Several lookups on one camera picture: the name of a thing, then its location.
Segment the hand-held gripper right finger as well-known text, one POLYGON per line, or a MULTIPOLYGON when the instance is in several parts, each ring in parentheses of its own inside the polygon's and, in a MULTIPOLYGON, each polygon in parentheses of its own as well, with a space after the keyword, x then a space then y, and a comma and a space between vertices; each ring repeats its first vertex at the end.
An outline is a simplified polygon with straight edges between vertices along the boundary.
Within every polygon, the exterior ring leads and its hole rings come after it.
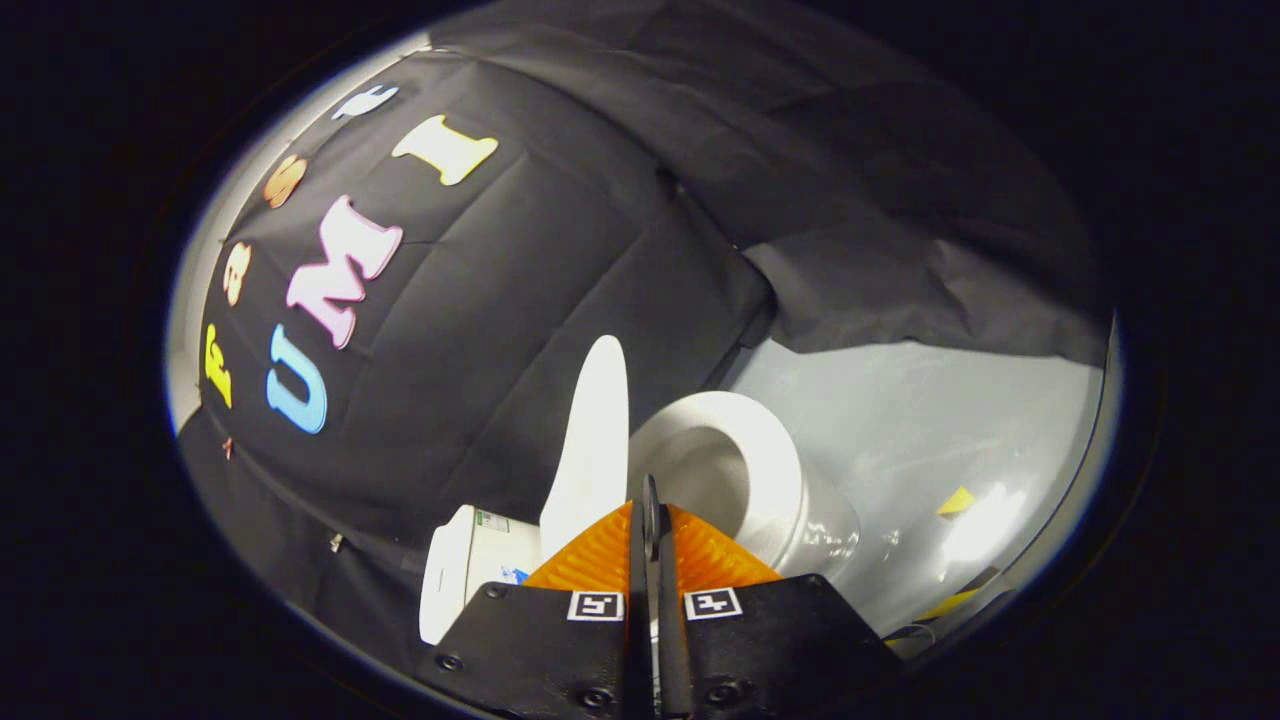
POLYGON ((669 507, 650 498, 654 719, 828 719, 902 660, 819 574, 684 592, 669 507))

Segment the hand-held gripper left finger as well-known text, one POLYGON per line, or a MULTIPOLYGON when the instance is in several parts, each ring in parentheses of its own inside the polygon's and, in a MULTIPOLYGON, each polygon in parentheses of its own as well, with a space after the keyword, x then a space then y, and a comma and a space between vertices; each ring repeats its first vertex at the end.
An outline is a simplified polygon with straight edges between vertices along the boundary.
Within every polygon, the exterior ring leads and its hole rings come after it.
POLYGON ((489 582, 420 670, 480 719, 650 719, 653 479, 631 507, 621 591, 489 582))

